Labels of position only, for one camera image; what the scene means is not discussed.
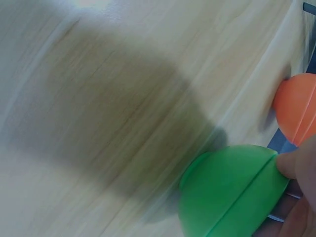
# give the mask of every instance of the light wood surface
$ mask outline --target light wood surface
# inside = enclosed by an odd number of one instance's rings
[[[181,173],[267,145],[313,24],[300,0],[2,0],[1,236],[181,237]]]

